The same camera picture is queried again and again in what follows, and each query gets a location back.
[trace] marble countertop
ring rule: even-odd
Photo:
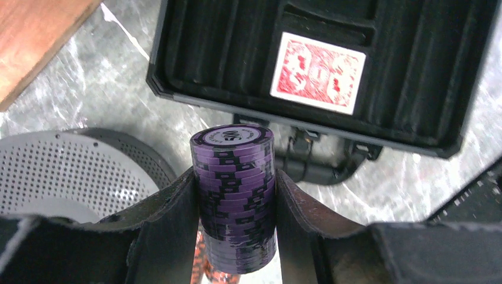
[[[179,175],[191,166],[189,138],[231,114],[159,99],[145,83],[160,0],[105,0],[10,109],[0,114],[0,138],[39,130],[104,127],[156,149]],[[332,210],[363,224],[419,221],[502,154],[502,21],[497,16],[464,146],[450,160],[384,149],[353,178],[336,186],[300,183]],[[278,141],[289,127],[272,125]],[[339,156],[336,138],[314,149]],[[282,283],[279,259],[245,283]]]

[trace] wooden cutting board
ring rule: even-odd
[[[0,111],[35,78],[100,0],[0,0]]]

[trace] poker chip stack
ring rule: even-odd
[[[232,274],[261,269],[276,250],[272,131],[219,126],[190,145],[209,262]]]

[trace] case handle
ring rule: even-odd
[[[268,126],[269,122],[234,114],[234,123],[254,123]],[[367,159],[378,159],[381,146],[345,140],[345,159],[337,167],[312,160],[312,148],[321,134],[296,128],[295,136],[289,138],[284,155],[276,153],[275,166],[282,169],[294,182],[310,182],[318,185],[335,185],[350,178]]]

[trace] red playing card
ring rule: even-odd
[[[359,51],[282,33],[270,95],[352,115],[365,59]]]

